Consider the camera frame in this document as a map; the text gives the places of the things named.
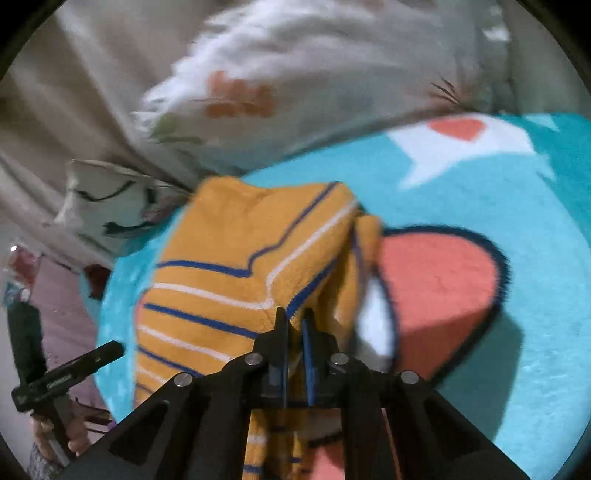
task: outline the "metal screw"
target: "metal screw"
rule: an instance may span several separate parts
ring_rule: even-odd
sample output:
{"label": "metal screw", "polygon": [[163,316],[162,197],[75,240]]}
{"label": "metal screw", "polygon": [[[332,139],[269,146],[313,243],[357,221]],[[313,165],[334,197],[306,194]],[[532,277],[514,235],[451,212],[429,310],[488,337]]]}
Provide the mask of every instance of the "metal screw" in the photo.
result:
{"label": "metal screw", "polygon": [[418,375],[412,370],[405,370],[400,374],[400,380],[407,385],[414,385],[418,382]]}
{"label": "metal screw", "polygon": [[333,353],[330,356],[330,361],[335,365],[346,365],[349,361],[349,357],[345,353]]}
{"label": "metal screw", "polygon": [[187,385],[190,385],[192,381],[193,377],[191,374],[178,374],[174,377],[174,384],[177,387],[186,387]]}
{"label": "metal screw", "polygon": [[246,357],[244,357],[244,361],[253,367],[254,365],[258,365],[262,362],[262,355],[260,353],[249,353]]}

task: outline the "pillow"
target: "pillow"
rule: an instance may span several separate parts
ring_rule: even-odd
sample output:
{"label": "pillow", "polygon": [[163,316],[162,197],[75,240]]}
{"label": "pillow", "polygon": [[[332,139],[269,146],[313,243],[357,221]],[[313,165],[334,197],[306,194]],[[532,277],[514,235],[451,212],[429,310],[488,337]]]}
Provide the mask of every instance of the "pillow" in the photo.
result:
{"label": "pillow", "polygon": [[188,197],[185,190],[128,168],[72,160],[55,221],[117,256],[128,238],[160,223]]}
{"label": "pillow", "polygon": [[240,175],[384,122],[491,111],[493,83],[506,82],[499,12],[463,0],[250,1],[205,23],[137,125],[179,157]]}

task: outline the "human hand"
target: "human hand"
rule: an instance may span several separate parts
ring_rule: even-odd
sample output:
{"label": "human hand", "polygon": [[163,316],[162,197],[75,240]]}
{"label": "human hand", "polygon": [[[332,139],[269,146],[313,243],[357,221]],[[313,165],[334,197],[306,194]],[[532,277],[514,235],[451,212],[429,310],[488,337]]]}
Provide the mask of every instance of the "human hand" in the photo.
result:
{"label": "human hand", "polygon": [[[31,428],[33,430],[33,438],[39,448],[39,452],[46,460],[56,461],[56,454],[51,448],[47,440],[47,434],[53,430],[51,421],[38,416],[31,416]],[[66,427],[66,435],[70,439],[68,448],[76,454],[82,455],[90,447],[90,440],[88,438],[88,430],[84,424],[84,420],[80,416],[75,416],[70,424]]]}

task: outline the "red heart shape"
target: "red heart shape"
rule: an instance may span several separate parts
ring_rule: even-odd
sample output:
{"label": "red heart shape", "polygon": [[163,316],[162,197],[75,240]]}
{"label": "red heart shape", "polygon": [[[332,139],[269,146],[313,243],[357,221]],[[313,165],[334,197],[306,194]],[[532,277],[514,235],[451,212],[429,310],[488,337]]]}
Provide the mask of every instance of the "red heart shape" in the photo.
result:
{"label": "red heart shape", "polygon": [[384,238],[379,264],[399,322],[398,367],[429,379],[488,318],[501,268],[472,239],[429,231]]}
{"label": "red heart shape", "polygon": [[486,130],[486,124],[476,118],[442,118],[427,123],[431,130],[446,137],[472,142]]}

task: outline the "yellow striped towel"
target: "yellow striped towel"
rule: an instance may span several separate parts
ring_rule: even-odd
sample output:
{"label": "yellow striped towel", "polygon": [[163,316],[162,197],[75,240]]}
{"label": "yellow striped towel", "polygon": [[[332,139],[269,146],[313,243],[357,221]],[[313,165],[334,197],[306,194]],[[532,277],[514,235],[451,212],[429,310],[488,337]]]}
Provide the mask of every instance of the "yellow striped towel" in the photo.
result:
{"label": "yellow striped towel", "polygon": [[[263,189],[221,177],[202,184],[138,306],[136,400],[176,372],[218,372],[251,351],[285,308],[297,336],[313,308],[318,328],[347,345],[375,263],[381,227],[342,183]],[[292,352],[290,391],[303,367]],[[309,472],[306,411],[253,412],[243,479],[263,466],[281,478]]]}

